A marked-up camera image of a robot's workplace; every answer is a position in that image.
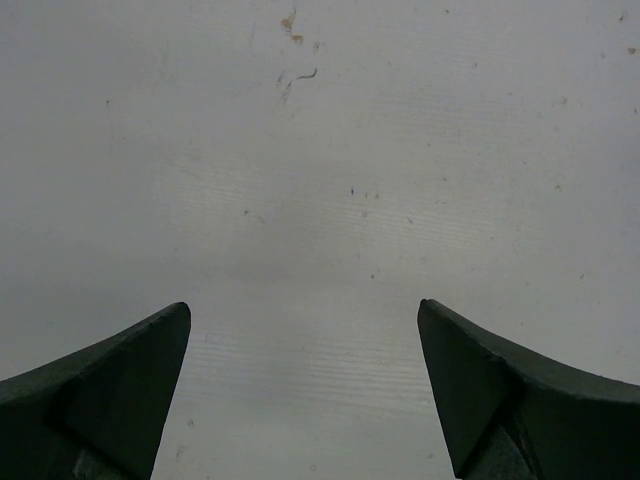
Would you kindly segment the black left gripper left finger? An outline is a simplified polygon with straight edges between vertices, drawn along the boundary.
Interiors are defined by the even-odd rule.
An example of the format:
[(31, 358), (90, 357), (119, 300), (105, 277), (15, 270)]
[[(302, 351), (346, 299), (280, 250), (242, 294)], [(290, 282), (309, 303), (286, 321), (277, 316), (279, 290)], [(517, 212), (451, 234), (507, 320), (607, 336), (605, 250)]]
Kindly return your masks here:
[(150, 478), (190, 329), (174, 303), (2, 381), (2, 478)]

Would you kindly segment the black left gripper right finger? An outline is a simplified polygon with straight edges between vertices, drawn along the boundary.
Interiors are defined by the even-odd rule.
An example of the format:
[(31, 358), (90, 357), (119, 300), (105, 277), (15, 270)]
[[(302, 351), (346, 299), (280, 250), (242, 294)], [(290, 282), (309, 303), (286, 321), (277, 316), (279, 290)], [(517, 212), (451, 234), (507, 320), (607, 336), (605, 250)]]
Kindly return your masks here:
[(552, 360), (435, 300), (417, 325), (458, 479), (636, 479), (639, 388)]

